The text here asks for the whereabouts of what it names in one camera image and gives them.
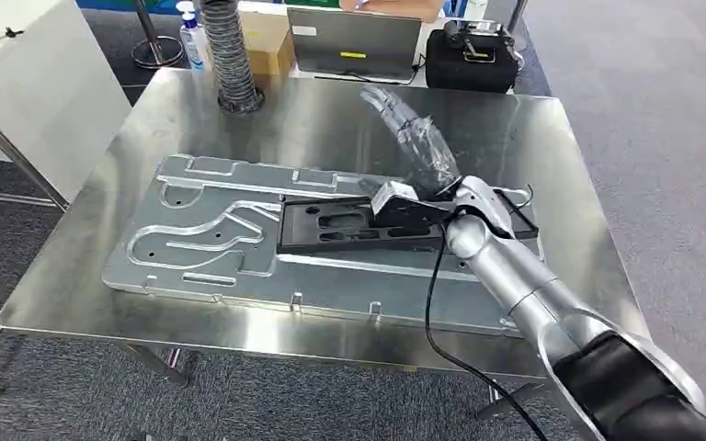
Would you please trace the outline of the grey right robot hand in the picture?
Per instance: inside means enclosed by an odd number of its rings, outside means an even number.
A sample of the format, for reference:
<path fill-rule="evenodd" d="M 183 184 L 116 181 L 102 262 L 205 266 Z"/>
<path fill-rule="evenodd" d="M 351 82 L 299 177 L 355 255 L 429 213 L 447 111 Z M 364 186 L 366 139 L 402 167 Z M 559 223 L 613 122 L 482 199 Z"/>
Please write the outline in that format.
<path fill-rule="evenodd" d="M 461 182 L 455 156 L 430 116 L 421 117 L 394 91 L 362 87 L 370 104 L 396 139 L 406 163 L 404 182 L 423 200 L 448 200 Z"/>

